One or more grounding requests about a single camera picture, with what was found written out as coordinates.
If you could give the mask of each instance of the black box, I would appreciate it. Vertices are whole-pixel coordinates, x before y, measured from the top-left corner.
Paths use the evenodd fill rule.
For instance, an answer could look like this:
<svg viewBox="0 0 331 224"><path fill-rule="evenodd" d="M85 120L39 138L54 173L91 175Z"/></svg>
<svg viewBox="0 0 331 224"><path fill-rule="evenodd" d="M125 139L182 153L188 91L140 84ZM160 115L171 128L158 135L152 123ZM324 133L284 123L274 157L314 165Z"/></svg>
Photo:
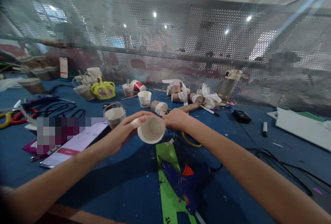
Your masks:
<svg viewBox="0 0 331 224"><path fill-rule="evenodd" d="M240 123L248 124L252 120L244 111L241 110L233 111L232 115L235 118L235 120Z"/></svg>

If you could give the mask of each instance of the red and white cup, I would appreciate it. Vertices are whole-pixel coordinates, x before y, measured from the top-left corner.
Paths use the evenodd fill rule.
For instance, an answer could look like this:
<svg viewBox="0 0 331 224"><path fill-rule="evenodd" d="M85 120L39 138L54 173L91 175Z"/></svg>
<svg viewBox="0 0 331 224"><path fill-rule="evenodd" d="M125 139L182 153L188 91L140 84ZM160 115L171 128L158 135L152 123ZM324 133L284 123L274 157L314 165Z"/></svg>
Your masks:
<svg viewBox="0 0 331 224"><path fill-rule="evenodd" d="M133 80L131 82L131 85L134 86L135 91L141 92L141 91L146 91L147 90L146 86L143 85L141 82L139 82L137 80Z"/></svg>

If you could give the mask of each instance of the black marker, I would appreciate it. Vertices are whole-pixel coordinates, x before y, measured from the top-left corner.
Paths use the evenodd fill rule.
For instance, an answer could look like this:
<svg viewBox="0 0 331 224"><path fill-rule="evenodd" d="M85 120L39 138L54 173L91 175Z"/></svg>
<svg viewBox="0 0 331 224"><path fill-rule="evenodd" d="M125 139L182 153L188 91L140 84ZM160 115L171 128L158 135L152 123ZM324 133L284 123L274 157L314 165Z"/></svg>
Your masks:
<svg viewBox="0 0 331 224"><path fill-rule="evenodd" d="M262 135L264 137L267 137L268 136L268 123L267 122L263 122L263 132L262 132Z"/></svg>

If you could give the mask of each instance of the marker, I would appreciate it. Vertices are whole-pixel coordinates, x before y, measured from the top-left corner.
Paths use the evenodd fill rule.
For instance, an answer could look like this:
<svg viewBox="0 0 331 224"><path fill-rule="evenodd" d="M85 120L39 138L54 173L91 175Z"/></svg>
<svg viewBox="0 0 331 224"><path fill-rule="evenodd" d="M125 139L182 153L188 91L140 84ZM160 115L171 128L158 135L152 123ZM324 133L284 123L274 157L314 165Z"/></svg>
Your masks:
<svg viewBox="0 0 331 224"><path fill-rule="evenodd" d="M207 110L209 113L212 113L213 115L215 115L215 116L217 116L217 117L220 117L220 115L219 115L218 113L215 113L214 111L212 111L212 110L210 110L210 109L208 109L208 108L205 108L204 106L201 106L201 105L200 105L200 107L202 107L204 110Z"/></svg>
<svg viewBox="0 0 331 224"><path fill-rule="evenodd" d="M262 132L262 135L264 137L267 137L268 136L268 123L267 122L263 122L263 132Z"/></svg>

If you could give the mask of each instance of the green paper strip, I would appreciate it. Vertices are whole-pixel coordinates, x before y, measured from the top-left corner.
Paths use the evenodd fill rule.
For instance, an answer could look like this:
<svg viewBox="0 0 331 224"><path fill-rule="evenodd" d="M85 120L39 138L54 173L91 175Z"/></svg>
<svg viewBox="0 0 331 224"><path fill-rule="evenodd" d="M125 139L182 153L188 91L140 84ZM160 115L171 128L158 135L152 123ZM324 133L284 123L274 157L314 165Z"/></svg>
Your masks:
<svg viewBox="0 0 331 224"><path fill-rule="evenodd" d="M169 146L167 146L164 143L156 145L156 154L157 154L158 168L159 168L159 183L160 183L163 223L178 224L177 212L185 212L188 214L191 224L197 224L195 217L187 211L185 201L182 201L181 203L178 202L178 197L176 196L166 176L161 170L161 163L158 158L158 155L160 155L161 158L163 158L164 160L172 163L175 169L180 171L177 155L173 144Z"/></svg>

